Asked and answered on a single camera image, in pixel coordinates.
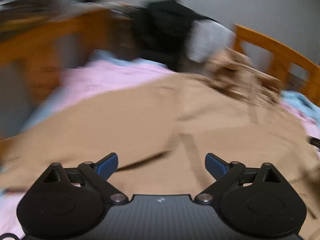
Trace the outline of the pink bed sheet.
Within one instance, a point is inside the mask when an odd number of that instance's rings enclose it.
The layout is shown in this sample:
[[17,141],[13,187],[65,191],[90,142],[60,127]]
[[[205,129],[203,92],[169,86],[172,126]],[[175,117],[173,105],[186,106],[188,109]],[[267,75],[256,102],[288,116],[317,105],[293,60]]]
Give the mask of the pink bed sheet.
[[302,235],[319,239],[319,159],[300,120],[279,104],[274,78],[220,68],[211,80],[151,64],[95,61],[66,73],[55,113],[1,142],[1,187],[27,190],[46,167],[75,167],[110,152],[110,182],[125,194],[192,196],[212,183],[208,152],[248,166],[271,162],[306,202]]

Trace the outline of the black jacket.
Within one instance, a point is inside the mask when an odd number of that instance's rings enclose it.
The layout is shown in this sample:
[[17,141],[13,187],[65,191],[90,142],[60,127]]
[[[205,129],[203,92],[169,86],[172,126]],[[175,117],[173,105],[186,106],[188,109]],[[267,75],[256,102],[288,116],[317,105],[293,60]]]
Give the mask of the black jacket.
[[179,0],[151,1],[132,16],[132,34],[143,59],[176,71],[185,40],[194,21],[213,19],[181,4]]

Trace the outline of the grey white cloth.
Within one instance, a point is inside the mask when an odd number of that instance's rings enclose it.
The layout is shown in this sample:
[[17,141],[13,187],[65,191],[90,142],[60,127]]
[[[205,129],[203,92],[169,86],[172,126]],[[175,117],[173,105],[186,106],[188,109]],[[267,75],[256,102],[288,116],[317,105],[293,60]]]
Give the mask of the grey white cloth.
[[191,61],[202,63],[220,48],[229,46],[235,34],[212,20],[194,21],[186,42],[186,55]]

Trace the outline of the wooden bed frame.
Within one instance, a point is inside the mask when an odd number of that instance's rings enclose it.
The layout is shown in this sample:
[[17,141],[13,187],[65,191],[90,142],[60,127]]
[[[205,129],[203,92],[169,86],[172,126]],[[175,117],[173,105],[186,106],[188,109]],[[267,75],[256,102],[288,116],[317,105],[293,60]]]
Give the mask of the wooden bed frame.
[[[96,25],[107,23],[108,18],[109,11],[100,9],[62,22],[48,23],[1,44],[4,46],[1,48],[1,52],[4,52],[5,49],[8,51],[4,55],[1,54],[1,60],[9,63],[29,55],[31,58],[31,52],[40,51],[45,44],[52,43],[60,36],[84,30],[89,30],[90,33],[91,29],[85,29],[85,24],[89,25],[89,23],[94,25],[94,31],[92,30],[94,34],[81,34],[82,38],[85,35],[88,36],[87,41],[85,38],[84,41],[89,44],[85,43],[84,45],[102,45],[96,44],[103,40],[102,37],[98,38],[100,33],[95,29]],[[287,74],[289,74],[289,67],[292,63],[310,72],[313,76],[301,92],[311,96],[310,99],[317,102],[315,93],[319,89],[319,85],[315,81],[319,81],[318,65],[282,43],[246,27],[236,25],[235,33],[234,49],[238,53],[244,52],[240,44],[242,41],[273,53],[270,74],[281,82],[287,81]],[[45,154],[71,156],[71,153],[78,154],[80,159],[83,159],[85,155],[89,156],[89,153],[106,153],[107,146],[109,146],[108,148],[111,150],[120,152],[129,149],[127,155],[130,158],[137,157],[137,160],[144,160],[170,151],[174,147],[177,131],[173,128],[174,121],[170,121],[168,117],[173,112],[165,108],[164,105],[160,105],[160,109],[157,109],[158,112],[160,111],[159,114],[163,115],[161,118],[160,115],[156,117],[154,110],[149,116],[151,118],[149,121],[147,117],[140,118],[140,121],[136,119],[133,121],[133,128],[130,129],[129,125],[120,125],[125,124],[125,118],[133,120],[129,114],[134,114],[134,106],[141,107],[138,100],[145,99],[143,93],[146,94],[155,85],[160,86],[159,88],[165,88],[169,92],[174,92],[176,87],[184,86],[182,81],[188,80],[195,81],[197,85],[205,86],[200,81],[176,73],[173,76],[132,89],[116,90],[83,100],[64,111],[55,113],[51,119],[35,126],[27,133],[1,140],[1,158],[4,163],[9,163],[24,155],[36,156],[36,152],[39,152],[40,156],[35,157],[36,159],[44,157]],[[124,113],[128,115],[120,114],[119,110],[111,120],[112,122],[106,123],[107,117],[111,116],[110,113],[107,115],[107,112],[110,112],[112,107],[119,108],[120,106],[127,107],[127,110],[124,109]]]

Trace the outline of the tan trousers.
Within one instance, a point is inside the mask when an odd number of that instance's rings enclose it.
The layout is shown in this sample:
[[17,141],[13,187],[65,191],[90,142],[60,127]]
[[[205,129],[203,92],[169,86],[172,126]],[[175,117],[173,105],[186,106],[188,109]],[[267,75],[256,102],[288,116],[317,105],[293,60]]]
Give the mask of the tan trousers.
[[225,49],[1,142],[25,239],[319,239],[319,159],[281,81]]

